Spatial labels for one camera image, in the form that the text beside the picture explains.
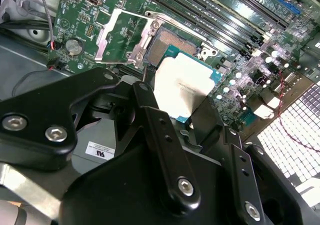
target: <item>capacitor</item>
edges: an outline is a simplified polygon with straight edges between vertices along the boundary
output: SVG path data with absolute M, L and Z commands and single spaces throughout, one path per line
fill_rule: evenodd
M 284 67 L 284 68 L 288 68 L 289 67 L 289 63 L 287 60 L 280 58 L 279 59 L 280 64 Z
M 77 56 L 83 52 L 84 45 L 82 41 L 77 38 L 69 38 L 65 43 L 65 49 L 70 56 Z
M 265 81 L 260 82 L 260 85 L 265 89 L 267 87 L 267 83 Z
M 247 105 L 243 101 L 240 102 L 240 107 L 243 111 L 248 109 Z
M 230 91 L 230 88 L 227 87 L 227 86 L 223 86 L 222 90 L 223 90 L 224 93 L 228 93 Z
M 216 99 L 218 99 L 218 100 L 222 99 L 222 94 L 220 92 L 216 92 L 214 95 L 215 95 Z
M 273 62 L 269 63 L 268 70 L 273 74 L 279 74 L 280 69 Z
M 247 95 L 246 95 L 246 93 L 245 93 L 245 91 L 244 91 L 244 90 L 239 89 L 239 90 L 238 90 L 238 92 L 239 92 L 239 94 L 240 94 L 241 98 L 245 99 L 245 98 L 247 97 Z
M 295 67 L 296 69 L 301 69 L 301 65 L 295 61 L 293 64 L 292 64 L 293 67 Z
M 268 47 L 267 51 L 271 55 L 271 57 L 273 57 L 273 58 L 279 57 L 279 52 L 277 50 L 275 50 L 273 47 Z
M 229 77 L 227 80 L 228 80 L 230 85 L 235 85 L 236 84 L 236 80 L 234 80 L 232 77 Z
M 240 79 L 242 77 L 242 73 L 239 70 L 234 70 L 233 74 L 236 79 Z
M 261 58 L 268 64 L 272 62 L 272 57 L 270 57 L 267 53 L 263 53 Z

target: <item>metal bracket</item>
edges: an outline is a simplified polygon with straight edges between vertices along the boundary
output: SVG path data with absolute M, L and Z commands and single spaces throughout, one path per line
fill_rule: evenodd
M 137 69 L 142 69 L 142 63 L 144 59 L 144 55 L 147 51 L 147 47 L 152 39 L 152 37 L 157 33 L 157 30 L 162 25 L 163 21 L 156 18 L 150 18 L 147 16 L 143 16 L 137 13 L 129 12 L 120 8 L 115 8 L 112 12 L 112 14 L 108 14 L 110 16 L 110 20 L 107 24 L 102 25 L 103 28 L 101 29 L 99 36 L 96 40 L 96 45 L 98 46 L 98 51 L 95 55 L 94 60 L 96 63 L 100 64 L 118 64 L 119 62 L 104 62 L 103 60 L 103 54 L 106 50 L 106 47 L 108 45 L 107 36 L 108 34 L 115 28 L 115 25 L 117 23 L 117 20 L 120 16 L 120 14 L 129 14 L 138 18 L 146 19 L 146 25 L 143 28 L 143 31 L 141 33 L 141 40 L 140 42 L 134 46 L 133 51 L 128 56 L 127 62 L 120 62 L 122 64 L 134 64 L 134 66 Z
M 61 202 L 9 164 L 0 162 L 0 185 L 52 220 L 58 218 Z

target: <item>sticker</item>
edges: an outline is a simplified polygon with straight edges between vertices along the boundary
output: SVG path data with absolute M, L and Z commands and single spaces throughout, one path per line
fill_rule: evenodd
M 89 141 L 85 153 L 104 160 L 110 160 L 114 158 L 115 151 L 116 150 L 114 150 L 113 148 L 102 146 L 95 142 Z

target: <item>port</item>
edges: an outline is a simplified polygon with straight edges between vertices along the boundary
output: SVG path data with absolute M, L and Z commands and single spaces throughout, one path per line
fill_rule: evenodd
M 101 4 L 101 0 L 85 0 L 85 1 L 94 6 Z

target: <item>silver screw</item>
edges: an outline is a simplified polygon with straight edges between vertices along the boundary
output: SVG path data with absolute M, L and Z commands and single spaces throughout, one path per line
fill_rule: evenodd
M 27 126 L 27 120 L 22 116 L 7 116 L 2 120 L 2 126 L 9 131 L 20 131 Z
M 141 53 L 138 53 L 138 54 L 135 56 L 135 59 L 136 59 L 137 61 L 141 61 L 143 58 L 144 58 L 144 57 L 142 56 Z
M 139 85 L 140 85 L 140 88 L 142 88 L 143 90 L 148 91 L 148 88 L 147 88 L 146 85 L 144 85 L 143 83 L 140 83 Z
M 191 182 L 189 182 L 187 179 L 180 178 L 178 180 L 178 187 L 180 191 L 188 197 L 194 194 L 194 187 L 192 186 Z
M 260 153 L 261 155 L 265 154 L 264 151 L 263 151 L 260 147 L 256 146 L 255 149 L 256 149 L 257 152 Z
M 153 22 L 152 22 L 152 27 L 153 27 L 154 29 L 158 29 L 158 28 L 160 28 L 160 24 L 159 24 L 159 22 L 157 22 L 157 21 L 153 21 Z
M 106 73 L 106 74 L 104 75 L 104 77 L 105 77 L 106 79 L 109 79 L 109 80 L 114 79 L 114 77 L 113 77 L 113 76 L 111 76 L 111 75 L 110 75 L 110 74 L 108 74 L 108 73 Z
M 66 140 L 67 131 L 60 126 L 51 126 L 45 131 L 45 136 L 49 141 L 61 143 Z
M 250 215 L 250 217 L 252 217 L 254 220 L 259 222 L 261 217 L 258 209 L 248 201 L 245 202 L 244 206 L 245 206 L 246 212 Z
M 132 52 L 127 51 L 127 52 L 125 53 L 125 57 L 126 57 L 127 59 L 129 59 L 129 58 L 130 58 L 130 56 L 131 56 L 131 54 L 132 54 Z

